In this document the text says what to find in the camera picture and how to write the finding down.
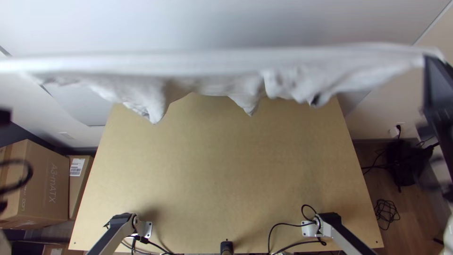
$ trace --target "black cable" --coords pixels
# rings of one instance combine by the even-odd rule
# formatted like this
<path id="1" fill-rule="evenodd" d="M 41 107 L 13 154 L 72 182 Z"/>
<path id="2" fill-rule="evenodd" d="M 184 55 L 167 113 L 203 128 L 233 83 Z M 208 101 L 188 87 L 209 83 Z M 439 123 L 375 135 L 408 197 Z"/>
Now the black cable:
<path id="1" fill-rule="evenodd" d="M 390 224 L 394 221 L 399 221 L 401 219 L 400 214 L 398 213 L 398 210 L 396 209 L 395 203 L 390 200 L 384 200 L 384 199 L 378 199 L 376 201 L 376 206 L 374 207 L 374 213 L 376 215 L 376 220 L 383 220 L 387 222 L 387 226 L 385 228 L 379 227 L 382 230 L 388 230 L 390 227 Z"/>
<path id="2" fill-rule="evenodd" d="M 376 164 L 376 162 L 378 161 L 379 157 L 382 156 L 386 151 L 387 151 L 387 150 L 383 150 L 381 153 L 379 153 L 379 154 L 377 155 L 377 157 L 376 157 L 376 159 L 374 160 L 374 162 L 373 162 L 373 164 L 371 165 L 371 167 L 370 167 L 368 170 L 366 170 L 366 171 L 363 173 L 363 175 L 367 174 L 367 173 L 368 173 L 369 171 L 371 171 L 373 168 L 379 168 L 379 167 L 375 166 L 375 164 Z"/>
<path id="3" fill-rule="evenodd" d="M 27 169 L 27 175 L 25 176 L 25 178 L 19 180 L 16 184 L 0 188 L 0 196 L 22 188 L 30 181 L 33 176 L 33 167 L 26 160 L 12 159 L 0 162 L 0 168 L 7 165 L 25 165 Z"/>
<path id="4" fill-rule="evenodd" d="M 315 215 L 317 214 L 316 211 L 315 211 L 315 209 L 314 209 L 313 207 L 311 207 L 311 206 L 308 205 L 308 204 L 304 204 L 304 205 L 302 205 L 302 207 L 301 207 L 302 216 L 303 216 L 307 221 L 316 222 L 316 221 L 314 221 L 314 220 L 310 220 L 310 219 L 303 213 L 303 209 L 304 209 L 305 207 L 308 207 L 308 208 L 312 209 L 313 212 L 315 213 Z"/>
<path id="5" fill-rule="evenodd" d="M 126 246 L 128 249 L 130 249 L 131 251 L 134 251 L 134 252 L 137 252 L 137 253 L 140 253 L 140 254 L 143 254 L 143 255 L 155 255 L 155 254 L 151 254 L 151 253 L 146 253 L 146 252 L 143 252 L 143 251 L 139 251 L 135 248 L 132 248 L 131 246 L 127 245 L 127 243 L 125 243 L 124 241 L 121 242 L 122 245 Z"/>
<path id="6" fill-rule="evenodd" d="M 313 225 L 313 224 L 316 224 L 316 223 L 317 223 L 315 220 L 310 220 L 310 219 L 304 214 L 303 209 L 304 209 L 305 207 L 309 207 L 310 209 L 312 209 L 313 212 L 315 213 L 315 218 L 318 219 L 318 222 L 321 222 L 321 221 L 319 220 L 319 218 L 316 216 L 317 213 L 316 213 L 316 211 L 315 211 L 315 209 L 314 209 L 313 207 L 311 207 L 311 206 L 308 205 L 308 204 L 302 205 L 302 207 L 301 207 L 302 216 L 305 218 L 305 220 L 309 221 L 309 223 L 307 223 L 307 224 L 302 224 L 302 225 L 294 225 L 294 224 L 290 224 L 290 223 L 277 223 L 277 224 L 275 224 L 274 226 L 272 226 L 272 228 L 271 228 L 270 231 L 269 231 L 269 236 L 268 236 L 268 255 L 275 255 L 275 254 L 278 254 L 278 253 L 281 253 L 281 252 L 285 251 L 286 249 L 289 249 L 289 248 L 294 247 L 294 246 L 297 246 L 297 245 L 302 245 L 302 244 L 320 243 L 320 244 L 323 245 L 323 246 L 326 246 L 326 245 L 327 245 L 327 243 L 324 242 L 324 241 L 322 241 L 321 238 L 318 238 L 318 240 L 316 240 L 316 241 L 305 241 L 305 242 L 294 243 L 294 244 L 288 245 L 288 246 L 286 246 L 286 247 L 284 247 L 284 248 L 282 248 L 282 249 L 279 249 L 279 250 L 278 250 L 277 252 L 275 252 L 274 254 L 271 254 L 271 253 L 270 253 L 270 236 L 271 236 L 271 234 L 272 234 L 272 230 L 274 230 L 274 228 L 275 228 L 276 226 L 285 225 L 285 226 L 291 226 L 291 227 L 304 227 L 304 226 Z M 319 230 L 320 230 L 320 229 L 321 229 L 321 224 L 319 224 L 319 226 L 318 226 L 318 233 L 319 233 Z"/>
<path id="7" fill-rule="evenodd" d="M 136 240 L 135 240 L 135 238 L 134 238 L 133 241 L 132 241 L 132 245 L 131 245 L 131 248 L 132 248 L 132 249 L 131 249 L 131 255 L 134 255 L 135 242 L 136 242 Z"/>
<path id="8" fill-rule="evenodd" d="M 277 252 L 275 252 L 274 254 L 279 254 L 281 252 L 284 252 L 285 250 L 291 248 L 291 247 L 294 247 L 294 246 L 297 246 L 297 245 L 303 245 L 303 244 L 311 244 L 311 243 L 321 243 L 322 244 L 323 241 L 319 241 L 319 240 L 316 240 L 316 241 L 305 241 L 305 242 L 298 242 L 298 243 L 294 243 L 294 244 L 291 244 L 291 245 L 288 245 L 284 248 L 281 248 L 279 249 Z"/>
<path id="9" fill-rule="evenodd" d="M 405 158 L 403 158 L 402 160 L 400 161 L 396 161 L 396 162 L 393 162 L 391 164 L 384 164 L 384 165 L 377 165 L 377 166 L 367 166 L 367 167 L 362 167 L 362 169 L 370 169 L 370 168 L 389 168 L 389 167 L 392 167 L 392 166 L 395 166 L 395 165 L 399 165 L 401 163 L 404 163 L 406 161 L 408 161 L 409 159 L 415 157 L 415 156 L 418 156 L 420 155 L 421 153 L 423 153 L 425 150 L 431 150 L 433 149 L 434 147 L 438 146 L 439 143 L 435 143 L 435 144 L 432 144 L 424 149 L 422 149 L 421 151 L 419 151 L 418 153 L 414 153 L 412 155 L 409 155 Z"/>
<path id="10" fill-rule="evenodd" d="M 313 225 L 313 224 L 316 224 L 316 223 L 310 221 L 310 223 L 303 224 L 303 225 L 294 225 L 294 224 L 289 224 L 289 223 L 277 223 L 277 224 L 275 224 L 274 226 L 272 226 L 272 228 L 269 231 L 269 236 L 268 236 L 268 254 L 270 254 L 270 235 L 272 234 L 272 231 L 274 230 L 274 228 L 276 226 L 285 225 L 285 226 L 291 226 L 291 227 L 305 227 L 305 226 Z"/>
<path id="11" fill-rule="evenodd" d="M 103 227 L 109 229 L 109 222 L 107 222 Z M 144 238 L 144 237 L 141 237 L 141 236 L 138 236 L 138 235 L 135 235 L 135 236 L 128 236 L 128 237 L 132 237 L 134 238 L 132 244 L 133 246 L 129 246 L 128 244 L 126 244 L 124 241 L 121 242 L 122 245 L 126 246 L 127 248 L 129 248 L 131 250 L 131 252 L 137 252 L 137 253 L 140 253 L 140 254 L 144 254 L 144 255 L 153 255 L 151 253 L 146 253 L 146 252 L 143 252 L 143 251 L 139 251 L 137 249 L 135 249 L 135 241 L 138 240 L 140 241 L 141 243 L 144 243 L 144 244 L 150 244 L 150 245 L 153 245 L 155 247 L 157 247 L 158 249 L 160 249 L 161 251 L 163 251 L 164 253 L 161 254 L 161 255 L 175 255 L 174 253 L 171 253 L 169 251 L 167 251 L 166 249 L 160 247 L 159 245 L 149 241 L 147 238 Z"/>
<path id="12" fill-rule="evenodd" d="M 436 136 L 432 136 L 432 137 L 430 137 L 430 138 L 428 138 L 428 139 L 426 139 L 426 140 L 420 141 L 420 142 L 419 142 L 418 144 L 416 144 L 415 146 L 422 147 L 423 145 L 425 145 L 425 142 L 427 142 L 427 141 L 433 139 L 434 137 L 436 137 Z"/>

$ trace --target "box label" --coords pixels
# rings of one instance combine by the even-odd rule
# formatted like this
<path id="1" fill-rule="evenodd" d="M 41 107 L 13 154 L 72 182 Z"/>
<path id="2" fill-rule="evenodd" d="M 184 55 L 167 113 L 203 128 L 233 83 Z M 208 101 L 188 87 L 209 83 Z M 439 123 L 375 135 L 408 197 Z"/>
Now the box label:
<path id="1" fill-rule="evenodd" d="M 71 169 L 69 170 L 69 176 L 80 176 L 84 164 L 85 159 L 73 159 Z"/>
<path id="2" fill-rule="evenodd" d="M 50 251 L 50 255 L 61 255 L 62 252 L 63 252 L 62 248 L 52 249 Z"/>

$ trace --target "metal mount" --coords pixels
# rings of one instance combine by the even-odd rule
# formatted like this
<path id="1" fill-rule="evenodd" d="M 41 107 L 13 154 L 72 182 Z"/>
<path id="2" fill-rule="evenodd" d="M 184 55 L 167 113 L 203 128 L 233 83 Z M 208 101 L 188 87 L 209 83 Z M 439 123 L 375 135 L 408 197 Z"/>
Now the metal mount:
<path id="1" fill-rule="evenodd" d="M 149 239 L 152 233 L 152 222 L 141 221 L 135 213 L 123 213 L 113 216 L 109 229 L 91 248 L 87 255 L 113 254 L 124 238 L 140 236 Z"/>
<path id="2" fill-rule="evenodd" d="M 318 233 L 319 220 L 315 217 L 313 219 L 316 223 L 301 227 L 303 237 L 324 237 L 323 234 Z M 308 224 L 312 221 L 301 221 L 301 225 Z"/>
<path id="3" fill-rule="evenodd" d="M 367 245 L 358 239 L 341 223 L 340 215 L 334 212 L 316 214 L 312 221 L 301 221 L 304 237 L 328 237 L 338 244 L 349 255 L 375 255 Z"/>
<path id="4" fill-rule="evenodd" d="M 141 221 L 138 216 L 135 214 L 133 226 L 137 233 L 132 234 L 132 236 L 139 235 L 141 237 L 150 238 L 152 233 L 152 222 L 151 221 Z"/>

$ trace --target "metal bracket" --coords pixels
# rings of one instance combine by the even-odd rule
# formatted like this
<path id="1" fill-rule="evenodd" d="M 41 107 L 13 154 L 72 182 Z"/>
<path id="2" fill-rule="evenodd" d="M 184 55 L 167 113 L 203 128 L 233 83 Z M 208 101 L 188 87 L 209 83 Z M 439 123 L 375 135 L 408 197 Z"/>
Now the metal bracket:
<path id="1" fill-rule="evenodd" d="M 152 233 L 152 222 L 141 221 L 137 215 L 134 217 L 133 226 L 137 235 L 145 238 L 150 238 Z"/>
<path id="2" fill-rule="evenodd" d="M 319 221 L 317 218 L 313 219 L 316 221 L 316 224 L 310 224 L 307 226 L 301 227 L 303 237 L 324 237 L 323 234 L 318 233 Z M 301 221 L 301 225 L 310 223 L 311 221 Z"/>

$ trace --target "cardboard box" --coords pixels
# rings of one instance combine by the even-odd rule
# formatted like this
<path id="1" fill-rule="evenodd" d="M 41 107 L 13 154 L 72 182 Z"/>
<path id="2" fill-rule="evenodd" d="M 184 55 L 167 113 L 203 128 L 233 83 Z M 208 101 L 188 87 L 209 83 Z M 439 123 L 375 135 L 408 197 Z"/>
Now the cardboard box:
<path id="1" fill-rule="evenodd" d="M 82 255 L 84 251 L 69 250 L 69 244 L 32 241 L 14 242 L 12 255 Z"/>
<path id="2" fill-rule="evenodd" d="M 69 159 L 30 140 L 0 148 L 0 161 L 25 159 L 33 177 L 25 187 L 2 198 L 8 201 L 0 214 L 0 228 L 31 230 L 67 221 Z M 16 183 L 26 174 L 22 165 L 0 169 L 0 186 Z"/>
<path id="3" fill-rule="evenodd" d="M 69 250 L 69 245 L 44 245 L 42 255 L 82 255 L 84 251 Z"/>
<path id="4" fill-rule="evenodd" d="M 85 191 L 94 158 L 91 156 L 69 156 L 69 219 L 75 220 Z"/>

